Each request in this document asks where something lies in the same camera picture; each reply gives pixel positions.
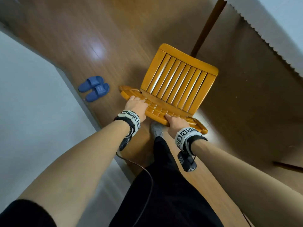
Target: hand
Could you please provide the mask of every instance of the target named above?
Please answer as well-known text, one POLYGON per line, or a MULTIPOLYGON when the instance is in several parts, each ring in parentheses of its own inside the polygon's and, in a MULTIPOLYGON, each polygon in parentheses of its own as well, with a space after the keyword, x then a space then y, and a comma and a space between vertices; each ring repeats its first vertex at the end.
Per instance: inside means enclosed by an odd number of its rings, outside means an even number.
POLYGON ((146 119, 145 111, 147 107, 148 104, 145 103, 144 99, 131 96, 126 103, 124 110, 131 110, 135 112, 139 116, 140 122, 143 122, 146 119))
POLYGON ((170 128, 168 129, 169 135, 175 139, 176 134, 182 128, 190 127, 189 123, 180 117, 172 117, 169 114, 165 115, 165 118, 168 120, 170 128))

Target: slipper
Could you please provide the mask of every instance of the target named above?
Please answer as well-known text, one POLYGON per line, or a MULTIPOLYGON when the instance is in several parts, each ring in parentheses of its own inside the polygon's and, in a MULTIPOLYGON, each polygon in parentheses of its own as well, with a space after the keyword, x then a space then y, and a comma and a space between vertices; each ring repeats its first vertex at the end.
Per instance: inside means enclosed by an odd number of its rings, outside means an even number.
POLYGON ((86 95, 85 100, 87 102, 93 102, 102 96, 105 96, 109 92, 109 85, 100 84, 93 88, 93 91, 86 95))
POLYGON ((92 76, 89 77, 84 83, 80 84, 78 90, 80 92, 87 92, 88 90, 92 89, 93 87, 103 84, 104 80, 101 76, 92 76))

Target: black pants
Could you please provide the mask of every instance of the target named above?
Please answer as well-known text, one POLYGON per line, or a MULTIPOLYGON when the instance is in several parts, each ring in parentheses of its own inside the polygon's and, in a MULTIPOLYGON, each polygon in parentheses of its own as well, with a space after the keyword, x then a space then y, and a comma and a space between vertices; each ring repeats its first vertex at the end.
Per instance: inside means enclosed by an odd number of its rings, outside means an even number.
MULTIPOLYGON (((205 198, 183 177, 165 140, 154 141, 150 201, 136 226, 223 226, 205 198)), ((110 226, 133 226, 150 191, 149 175, 142 171, 129 188, 110 226)))

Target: black wrist strap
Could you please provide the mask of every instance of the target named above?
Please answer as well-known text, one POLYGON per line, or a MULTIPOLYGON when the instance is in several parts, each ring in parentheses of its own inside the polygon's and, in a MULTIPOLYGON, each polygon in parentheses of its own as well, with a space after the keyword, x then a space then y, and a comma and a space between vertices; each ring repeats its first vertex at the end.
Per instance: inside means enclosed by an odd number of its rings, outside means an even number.
POLYGON ((129 128, 130 128, 129 134, 122 140, 122 142, 119 146, 119 151, 122 151, 126 147, 126 145, 129 143, 129 141, 131 140, 132 134, 134 133, 134 130, 135 130, 135 128, 134 128, 135 125, 133 124, 131 119, 127 118, 127 117, 116 117, 116 118, 114 118, 114 121, 115 120, 123 120, 123 121, 127 122, 127 124, 129 125, 129 128))
POLYGON ((194 135, 194 136, 189 137, 187 139, 187 143, 188 143, 189 152, 191 153, 191 155, 194 155, 193 152, 191 151, 191 145, 194 141, 196 141, 198 139, 204 139, 204 140, 208 141, 207 138, 200 136, 200 135, 194 135))

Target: person's right arm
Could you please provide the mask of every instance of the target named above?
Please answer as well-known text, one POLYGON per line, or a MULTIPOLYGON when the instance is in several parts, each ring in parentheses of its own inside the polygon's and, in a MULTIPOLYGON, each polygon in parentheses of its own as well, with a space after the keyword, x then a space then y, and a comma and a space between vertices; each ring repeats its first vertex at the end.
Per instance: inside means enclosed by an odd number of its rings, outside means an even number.
MULTIPOLYGON (((181 118, 167 119, 173 138, 189 127, 181 118)), ((303 226, 303 195, 206 140, 194 141, 191 150, 256 227, 303 226)))

